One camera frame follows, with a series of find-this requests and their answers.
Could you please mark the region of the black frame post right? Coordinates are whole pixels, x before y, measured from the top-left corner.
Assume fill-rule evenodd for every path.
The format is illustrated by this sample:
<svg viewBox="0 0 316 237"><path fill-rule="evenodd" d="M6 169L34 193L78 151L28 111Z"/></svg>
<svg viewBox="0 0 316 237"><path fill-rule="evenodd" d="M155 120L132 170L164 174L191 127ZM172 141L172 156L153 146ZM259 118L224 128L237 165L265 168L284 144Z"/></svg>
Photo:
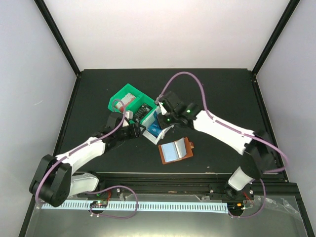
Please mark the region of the black frame post right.
<svg viewBox="0 0 316 237"><path fill-rule="evenodd" d="M252 74L257 76L260 69L264 65L268 55L270 54L271 50L273 49L275 43L277 42L278 38L280 37L282 31L284 30L285 26L287 25L289 19L291 18L292 14L294 13L296 7L298 6L300 0L290 0L283 11L278 23L276 24L272 34L270 35L262 53L260 54L254 68L252 69Z"/></svg>

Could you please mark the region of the black frame post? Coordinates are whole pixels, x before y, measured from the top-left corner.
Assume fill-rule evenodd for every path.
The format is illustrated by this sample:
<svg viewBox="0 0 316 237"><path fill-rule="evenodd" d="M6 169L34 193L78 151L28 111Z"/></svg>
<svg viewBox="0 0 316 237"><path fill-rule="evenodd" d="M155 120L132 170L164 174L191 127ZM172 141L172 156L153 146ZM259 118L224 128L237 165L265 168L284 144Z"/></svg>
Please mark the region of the black frame post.
<svg viewBox="0 0 316 237"><path fill-rule="evenodd" d="M69 65L71 66L73 72L77 77L81 76L81 71L75 62L75 59L69 50L53 16L51 15L46 3L44 0L34 0L37 8L39 9L41 15L43 16L47 26L49 27L50 31L52 32L56 42L58 43L60 49L62 50L64 56L66 57Z"/></svg>
<svg viewBox="0 0 316 237"><path fill-rule="evenodd" d="M270 54L271 50L273 49L275 43L277 42L278 38L280 37L282 31L284 30L285 26L287 25L289 19L291 18L292 14L294 13L296 7L298 6L300 0L290 0L283 11L278 23L276 24L272 34L270 35L262 53L260 54L254 68L252 69L252 74L257 76L260 69L264 65L268 55Z"/></svg>

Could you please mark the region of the green double storage bin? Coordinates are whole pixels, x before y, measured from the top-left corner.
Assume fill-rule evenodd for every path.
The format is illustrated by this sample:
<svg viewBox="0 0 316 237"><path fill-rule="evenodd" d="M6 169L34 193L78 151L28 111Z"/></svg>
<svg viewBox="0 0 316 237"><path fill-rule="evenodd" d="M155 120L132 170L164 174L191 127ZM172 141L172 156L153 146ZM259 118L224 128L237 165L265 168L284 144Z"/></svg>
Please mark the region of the green double storage bin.
<svg viewBox="0 0 316 237"><path fill-rule="evenodd" d="M136 97L136 99L133 102L126 106L126 110L131 110L133 112L133 115L138 111L138 109L141 107L143 103L148 104L153 109L157 107L152 98L150 98L148 95L146 95L145 93L141 92L140 90L138 90L137 88L133 87L131 84L128 83L122 89L120 89L114 96L110 98L110 101L108 103L108 109L111 112L120 112L118 109L115 108L115 105L118 102L115 100L121 100L129 92Z"/></svg>

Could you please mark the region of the red white cards stack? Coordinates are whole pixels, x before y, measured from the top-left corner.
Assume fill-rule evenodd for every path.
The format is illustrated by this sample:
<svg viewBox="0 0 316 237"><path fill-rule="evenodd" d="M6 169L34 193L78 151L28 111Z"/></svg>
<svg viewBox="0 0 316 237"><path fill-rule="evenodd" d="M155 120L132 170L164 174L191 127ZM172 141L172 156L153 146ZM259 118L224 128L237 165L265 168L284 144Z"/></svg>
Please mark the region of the red white cards stack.
<svg viewBox="0 0 316 237"><path fill-rule="evenodd" d="M115 105L115 108L118 109L120 112L123 112L124 110L123 106L128 106L135 99L136 97L129 92L121 99L121 102L119 101L117 102L117 104Z"/></svg>

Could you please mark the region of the white storage bin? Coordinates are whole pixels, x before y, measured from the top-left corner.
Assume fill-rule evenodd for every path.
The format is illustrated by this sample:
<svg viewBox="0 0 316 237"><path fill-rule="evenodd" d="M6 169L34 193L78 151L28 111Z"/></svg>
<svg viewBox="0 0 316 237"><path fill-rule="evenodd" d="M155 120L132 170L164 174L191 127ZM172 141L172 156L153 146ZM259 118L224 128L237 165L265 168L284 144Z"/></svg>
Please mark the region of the white storage bin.
<svg viewBox="0 0 316 237"><path fill-rule="evenodd" d="M161 109L158 106L155 109L152 109L152 111L141 121L141 124L146 127L143 136L155 145L165 137L166 133L171 128L173 128L173 126L169 126L168 128L162 129L158 124L157 116L159 114L161 114Z"/></svg>

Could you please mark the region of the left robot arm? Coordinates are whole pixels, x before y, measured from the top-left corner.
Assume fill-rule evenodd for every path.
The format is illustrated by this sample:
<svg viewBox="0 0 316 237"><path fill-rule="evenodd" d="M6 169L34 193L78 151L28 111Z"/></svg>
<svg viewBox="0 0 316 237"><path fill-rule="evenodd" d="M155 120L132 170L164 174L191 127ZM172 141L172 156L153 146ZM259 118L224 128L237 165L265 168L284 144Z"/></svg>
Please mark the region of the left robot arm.
<svg viewBox="0 0 316 237"><path fill-rule="evenodd" d="M106 191L105 183L92 172L81 175L76 172L113 149L117 142L142 136L145 129L141 123L132 122L122 113L111 113L106 124L82 144L63 154L45 155L31 181L30 193L36 202L46 202L53 207L59 207L67 198L81 193L101 197Z"/></svg>

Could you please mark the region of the black frame post left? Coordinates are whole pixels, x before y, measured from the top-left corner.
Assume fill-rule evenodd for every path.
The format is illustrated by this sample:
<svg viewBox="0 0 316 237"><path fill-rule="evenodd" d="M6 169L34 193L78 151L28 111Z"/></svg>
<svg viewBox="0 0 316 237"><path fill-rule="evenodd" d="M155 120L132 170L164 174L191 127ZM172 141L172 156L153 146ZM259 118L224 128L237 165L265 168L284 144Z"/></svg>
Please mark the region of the black frame post left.
<svg viewBox="0 0 316 237"><path fill-rule="evenodd" d="M71 66L73 72L77 77L81 76L81 71L75 62L75 59L69 50L53 16L51 15L46 3L44 0L34 0L37 8L39 9L41 15L43 16L47 26L49 27L50 31L52 32L56 42L58 43L60 49L62 50L64 56L66 57L69 65Z"/></svg>

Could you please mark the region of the blue cards stack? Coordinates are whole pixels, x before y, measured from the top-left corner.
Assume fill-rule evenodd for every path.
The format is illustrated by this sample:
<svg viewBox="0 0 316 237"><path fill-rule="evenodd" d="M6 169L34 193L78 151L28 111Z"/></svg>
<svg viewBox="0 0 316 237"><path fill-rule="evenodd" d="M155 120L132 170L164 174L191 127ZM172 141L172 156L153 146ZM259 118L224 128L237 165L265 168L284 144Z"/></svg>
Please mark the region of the blue cards stack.
<svg viewBox="0 0 316 237"><path fill-rule="evenodd" d="M162 129L161 129L159 122L158 122L158 119L157 119L157 115L158 115L157 112L154 112L154 122L147 129L147 131L156 138L162 132Z"/></svg>

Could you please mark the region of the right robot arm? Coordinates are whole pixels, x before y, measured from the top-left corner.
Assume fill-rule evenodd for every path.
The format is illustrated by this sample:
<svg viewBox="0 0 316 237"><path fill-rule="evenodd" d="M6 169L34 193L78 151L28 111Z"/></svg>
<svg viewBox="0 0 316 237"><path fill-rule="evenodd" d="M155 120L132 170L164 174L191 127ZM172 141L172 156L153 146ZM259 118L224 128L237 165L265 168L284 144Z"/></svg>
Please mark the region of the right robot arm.
<svg viewBox="0 0 316 237"><path fill-rule="evenodd" d="M156 104L161 109L157 116L161 128L171 125L189 127L218 139L242 155L237 169L221 188L227 199L233 200L240 196L247 184L260 179L274 163L266 132L261 130L256 133L228 123L196 103L186 105L173 92L159 98Z"/></svg>

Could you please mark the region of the brown leather card holder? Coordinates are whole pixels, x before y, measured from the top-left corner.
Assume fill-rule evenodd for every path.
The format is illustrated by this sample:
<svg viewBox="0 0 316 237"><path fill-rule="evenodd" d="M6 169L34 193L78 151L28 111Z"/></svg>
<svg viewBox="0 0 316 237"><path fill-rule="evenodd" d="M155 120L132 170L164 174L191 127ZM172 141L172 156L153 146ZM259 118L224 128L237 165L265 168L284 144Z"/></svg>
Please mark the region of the brown leather card holder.
<svg viewBox="0 0 316 237"><path fill-rule="evenodd" d="M192 157L194 144L187 137L158 146L162 164L169 164Z"/></svg>

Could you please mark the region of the black cards stack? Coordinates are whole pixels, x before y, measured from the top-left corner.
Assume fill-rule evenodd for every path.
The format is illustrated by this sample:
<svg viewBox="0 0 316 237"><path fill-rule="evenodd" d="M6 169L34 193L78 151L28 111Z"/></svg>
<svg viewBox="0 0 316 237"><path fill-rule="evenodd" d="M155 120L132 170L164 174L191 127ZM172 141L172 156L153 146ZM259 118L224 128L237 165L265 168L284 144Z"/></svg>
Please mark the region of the black cards stack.
<svg viewBox="0 0 316 237"><path fill-rule="evenodd" d="M146 103L143 103L138 111L133 115L133 121L140 123L141 120L152 110L153 108Z"/></svg>

